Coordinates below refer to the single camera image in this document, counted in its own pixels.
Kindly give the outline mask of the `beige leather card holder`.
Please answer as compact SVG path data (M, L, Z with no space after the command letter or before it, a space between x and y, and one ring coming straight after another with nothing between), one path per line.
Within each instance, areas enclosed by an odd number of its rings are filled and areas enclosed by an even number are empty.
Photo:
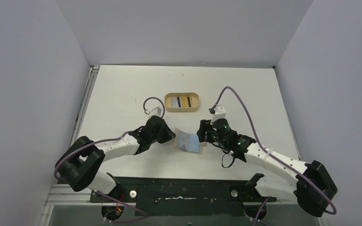
M202 154L205 143L201 143L197 134L187 133L175 128L176 137L173 140L173 148L187 153Z

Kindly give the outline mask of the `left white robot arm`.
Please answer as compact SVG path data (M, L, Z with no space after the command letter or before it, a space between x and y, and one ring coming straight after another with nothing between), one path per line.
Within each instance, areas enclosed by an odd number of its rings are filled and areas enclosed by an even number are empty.
M110 173L100 169L103 162L138 155L154 143L167 143L175 137L176 134L159 116L150 117L145 125L116 138L93 141L82 136L58 160L54 176L66 181L75 192L88 188L109 194L118 183Z

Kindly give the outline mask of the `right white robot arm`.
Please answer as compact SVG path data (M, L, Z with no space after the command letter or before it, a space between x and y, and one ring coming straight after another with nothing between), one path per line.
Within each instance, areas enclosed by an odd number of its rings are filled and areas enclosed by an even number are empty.
M254 176L250 186L262 197L296 201L308 214L321 217L337 193L337 186L326 167L291 159L260 145L255 139L232 130L225 118L201 120L197 136L220 148L233 159L260 166L284 182L269 182L264 174Z

